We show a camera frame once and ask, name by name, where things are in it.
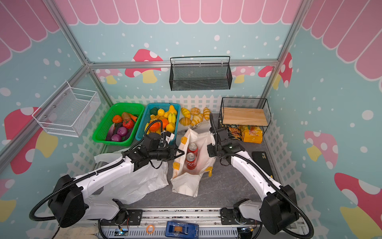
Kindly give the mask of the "red soda can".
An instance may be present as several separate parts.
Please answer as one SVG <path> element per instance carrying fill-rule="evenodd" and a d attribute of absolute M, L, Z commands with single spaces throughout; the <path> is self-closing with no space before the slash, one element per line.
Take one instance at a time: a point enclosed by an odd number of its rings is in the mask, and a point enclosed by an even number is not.
<path fill-rule="evenodd" d="M 187 169 L 193 170 L 197 166 L 197 157 L 193 153 L 187 153 L 185 163 Z"/>
<path fill-rule="evenodd" d="M 188 145 L 187 153 L 193 153 L 196 157 L 198 156 L 199 148 L 195 142 L 191 142 Z"/>

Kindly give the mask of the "white tote bag yellow handles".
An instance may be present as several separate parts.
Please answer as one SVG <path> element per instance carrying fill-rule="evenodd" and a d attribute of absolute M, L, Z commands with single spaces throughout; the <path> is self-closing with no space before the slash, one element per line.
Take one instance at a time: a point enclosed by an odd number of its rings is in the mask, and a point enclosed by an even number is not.
<path fill-rule="evenodd" d="M 173 162 L 172 192 L 197 197 L 202 176 L 212 176 L 216 157 L 210 157 L 208 145 L 215 144 L 209 131 L 198 133 L 188 129 L 181 137 L 179 150 L 185 154 Z"/>

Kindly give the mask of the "white plastic grocery bag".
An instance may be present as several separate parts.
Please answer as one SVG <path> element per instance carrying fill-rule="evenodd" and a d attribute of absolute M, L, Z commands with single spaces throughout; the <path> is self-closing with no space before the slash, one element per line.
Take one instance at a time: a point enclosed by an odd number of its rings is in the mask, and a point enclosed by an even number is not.
<path fill-rule="evenodd" d="M 90 198 L 99 201 L 117 199 L 123 204 L 132 204 L 147 194 L 169 185 L 168 163 L 154 161 L 133 173 L 119 177 L 94 192 Z"/>

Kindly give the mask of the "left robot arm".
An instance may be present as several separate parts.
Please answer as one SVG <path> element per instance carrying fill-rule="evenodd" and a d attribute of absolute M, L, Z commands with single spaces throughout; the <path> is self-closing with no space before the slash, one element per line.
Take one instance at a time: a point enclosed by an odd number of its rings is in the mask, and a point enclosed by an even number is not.
<path fill-rule="evenodd" d="M 117 160 L 84 175 L 62 176 L 51 194 L 38 202 L 30 211 L 29 218 L 35 222 L 56 220 L 61 228 L 73 226 L 81 220 L 112 220 L 125 223 L 128 211 L 120 200 L 96 202 L 88 198 L 108 183 L 146 165 L 153 160 L 175 160 L 185 152 L 170 143 L 175 135 L 170 132 L 146 134 L 130 149 L 121 152 Z"/>

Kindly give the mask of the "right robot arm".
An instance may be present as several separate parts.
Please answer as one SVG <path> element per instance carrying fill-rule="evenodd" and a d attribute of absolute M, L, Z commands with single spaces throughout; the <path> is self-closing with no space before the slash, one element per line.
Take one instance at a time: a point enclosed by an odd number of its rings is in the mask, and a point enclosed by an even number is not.
<path fill-rule="evenodd" d="M 249 155 L 245 148 L 233 140 L 228 130 L 217 128 L 210 117 L 212 143 L 208 145 L 210 156 L 225 159 L 228 166 L 236 168 L 253 186 L 261 202 L 241 201 L 238 205 L 240 219 L 252 219 L 260 222 L 272 235 L 280 231 L 297 238 L 311 239 L 314 227 L 306 213 L 297 205 L 294 189 L 283 186 L 269 176 Z M 287 227 L 302 218 L 307 227 L 306 234 L 297 234 Z"/>

